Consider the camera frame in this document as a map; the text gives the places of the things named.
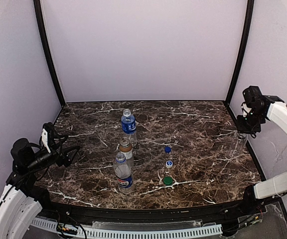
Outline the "clear white cap bottle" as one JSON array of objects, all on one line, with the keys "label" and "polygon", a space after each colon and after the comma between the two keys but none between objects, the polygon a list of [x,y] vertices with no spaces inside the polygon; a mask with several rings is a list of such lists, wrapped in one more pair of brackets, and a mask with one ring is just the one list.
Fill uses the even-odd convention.
[{"label": "clear white cap bottle", "polygon": [[228,159],[234,159],[242,154],[245,145],[247,143],[248,136],[245,133],[240,133],[238,131],[234,132],[232,141],[229,147],[229,157]]}]

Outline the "Pepsi label bottle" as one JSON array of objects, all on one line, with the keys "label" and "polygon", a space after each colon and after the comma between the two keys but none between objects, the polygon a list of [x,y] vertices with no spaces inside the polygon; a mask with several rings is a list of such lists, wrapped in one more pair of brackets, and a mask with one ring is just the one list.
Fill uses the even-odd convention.
[{"label": "Pepsi label bottle", "polygon": [[126,156],[118,152],[113,162],[113,169],[121,193],[130,194],[134,188],[133,174]]}]

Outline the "green cap coffee bottle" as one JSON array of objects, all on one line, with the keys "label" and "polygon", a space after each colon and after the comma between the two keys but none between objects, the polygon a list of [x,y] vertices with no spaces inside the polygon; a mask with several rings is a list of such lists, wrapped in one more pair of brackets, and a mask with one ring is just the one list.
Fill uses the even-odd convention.
[{"label": "green cap coffee bottle", "polygon": [[131,141],[127,137],[123,137],[119,142],[119,151],[126,157],[127,163],[131,168],[134,166],[134,154]]}]

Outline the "blue label water bottle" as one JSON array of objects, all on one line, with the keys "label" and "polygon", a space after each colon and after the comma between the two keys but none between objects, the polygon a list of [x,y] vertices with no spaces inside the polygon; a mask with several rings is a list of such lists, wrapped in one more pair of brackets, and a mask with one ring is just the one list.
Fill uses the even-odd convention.
[{"label": "blue label water bottle", "polygon": [[137,125],[136,118],[131,110],[125,109],[121,117],[122,130],[124,135],[130,140],[133,147],[137,145]]}]

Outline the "dark blue bottle cap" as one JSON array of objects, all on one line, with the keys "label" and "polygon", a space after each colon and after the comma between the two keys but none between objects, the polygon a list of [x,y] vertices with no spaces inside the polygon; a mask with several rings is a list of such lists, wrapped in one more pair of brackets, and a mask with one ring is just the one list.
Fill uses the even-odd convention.
[{"label": "dark blue bottle cap", "polygon": [[171,152],[171,148],[169,146],[165,147],[164,150],[165,150],[166,153],[170,153]]}]

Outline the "green bottle cap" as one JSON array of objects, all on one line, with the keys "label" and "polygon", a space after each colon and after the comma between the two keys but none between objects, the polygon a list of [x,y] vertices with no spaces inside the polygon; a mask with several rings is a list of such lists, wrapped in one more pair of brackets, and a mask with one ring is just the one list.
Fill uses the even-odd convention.
[{"label": "green bottle cap", "polygon": [[163,178],[163,183],[164,183],[164,185],[166,185],[166,186],[170,186],[170,185],[173,184],[173,178],[170,177],[170,176],[165,176],[165,177]]}]

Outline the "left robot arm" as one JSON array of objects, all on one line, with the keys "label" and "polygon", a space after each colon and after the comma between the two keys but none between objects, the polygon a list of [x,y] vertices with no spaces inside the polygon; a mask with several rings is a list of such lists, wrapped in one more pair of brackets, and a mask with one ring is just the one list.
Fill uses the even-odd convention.
[{"label": "left robot arm", "polygon": [[18,139],[11,149],[12,173],[9,175],[0,197],[0,239],[21,239],[33,219],[41,212],[60,216],[51,205],[47,189],[37,186],[37,173],[50,166],[68,167],[72,164],[79,146],[63,148],[67,136],[46,145]]}]

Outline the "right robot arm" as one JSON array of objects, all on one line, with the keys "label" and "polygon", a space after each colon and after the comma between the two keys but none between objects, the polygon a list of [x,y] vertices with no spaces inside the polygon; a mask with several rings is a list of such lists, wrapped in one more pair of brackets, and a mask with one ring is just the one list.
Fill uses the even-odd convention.
[{"label": "right robot arm", "polygon": [[239,133],[248,134],[268,179],[250,187],[251,196],[262,200],[287,193],[287,103],[278,96],[263,95],[258,86],[243,92]]}]

